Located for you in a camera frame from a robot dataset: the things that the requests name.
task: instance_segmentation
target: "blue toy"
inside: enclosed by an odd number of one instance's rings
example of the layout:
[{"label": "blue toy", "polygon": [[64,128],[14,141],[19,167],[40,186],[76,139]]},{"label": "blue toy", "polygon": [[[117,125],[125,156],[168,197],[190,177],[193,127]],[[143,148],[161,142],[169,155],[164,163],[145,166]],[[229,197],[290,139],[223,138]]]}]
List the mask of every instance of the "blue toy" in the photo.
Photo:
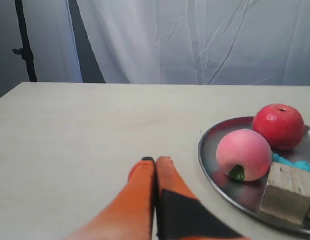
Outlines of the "blue toy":
[{"label": "blue toy", "polygon": [[277,153],[273,153],[273,162],[288,165],[294,168],[298,168],[298,169],[302,169],[304,171],[310,172],[310,163],[307,161],[291,162],[285,159],[284,157],[281,157]]}]

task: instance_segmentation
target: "red apple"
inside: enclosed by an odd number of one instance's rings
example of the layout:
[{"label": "red apple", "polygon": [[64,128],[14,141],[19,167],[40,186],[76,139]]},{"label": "red apple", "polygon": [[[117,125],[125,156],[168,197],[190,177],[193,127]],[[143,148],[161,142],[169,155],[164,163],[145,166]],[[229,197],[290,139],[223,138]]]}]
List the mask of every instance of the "red apple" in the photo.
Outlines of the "red apple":
[{"label": "red apple", "polygon": [[302,141],[305,131],[300,112],[284,104],[263,107],[255,116],[252,127],[277,150],[295,148]]},{"label": "red apple", "polygon": [[251,182],[266,175],[272,149],[262,135],[249,129],[227,134],[219,142],[216,160],[221,171],[238,181]]}]

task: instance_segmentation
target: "pink peach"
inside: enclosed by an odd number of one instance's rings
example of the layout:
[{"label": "pink peach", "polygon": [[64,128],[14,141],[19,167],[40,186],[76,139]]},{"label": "pink peach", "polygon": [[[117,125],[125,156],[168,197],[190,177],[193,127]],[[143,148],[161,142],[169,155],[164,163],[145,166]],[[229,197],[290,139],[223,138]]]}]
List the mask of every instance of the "pink peach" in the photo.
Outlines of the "pink peach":
[{"label": "pink peach", "polygon": [[259,133],[241,129],[227,134],[216,151],[217,164],[233,179],[255,181],[266,175],[272,164],[272,149]]}]

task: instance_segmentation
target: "metal tray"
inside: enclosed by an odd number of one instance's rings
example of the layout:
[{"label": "metal tray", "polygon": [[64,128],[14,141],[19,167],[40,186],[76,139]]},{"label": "metal tray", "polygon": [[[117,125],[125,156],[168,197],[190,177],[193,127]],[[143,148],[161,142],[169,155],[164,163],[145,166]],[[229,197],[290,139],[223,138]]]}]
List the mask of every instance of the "metal tray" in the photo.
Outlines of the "metal tray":
[{"label": "metal tray", "polygon": [[[252,116],[233,118],[209,129],[199,143],[200,165],[217,191],[243,212],[273,227],[310,235],[308,219],[299,226],[260,212],[267,176],[254,182],[239,183],[223,174],[217,164],[216,150],[222,138],[235,130],[252,129],[253,119]],[[310,163],[310,127],[306,126],[304,138],[294,151],[277,153],[292,162],[304,160]]]}]

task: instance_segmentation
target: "white table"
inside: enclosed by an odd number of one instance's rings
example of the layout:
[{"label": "white table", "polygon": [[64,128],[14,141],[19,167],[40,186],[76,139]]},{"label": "white table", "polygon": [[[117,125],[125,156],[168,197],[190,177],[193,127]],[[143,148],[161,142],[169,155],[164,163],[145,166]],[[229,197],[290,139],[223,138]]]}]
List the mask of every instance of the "white table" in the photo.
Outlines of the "white table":
[{"label": "white table", "polygon": [[310,125],[310,87],[22,83],[0,99],[0,240],[67,236],[113,200],[137,161],[162,155],[241,234],[301,239],[238,211],[198,160],[207,129],[272,103]]}]

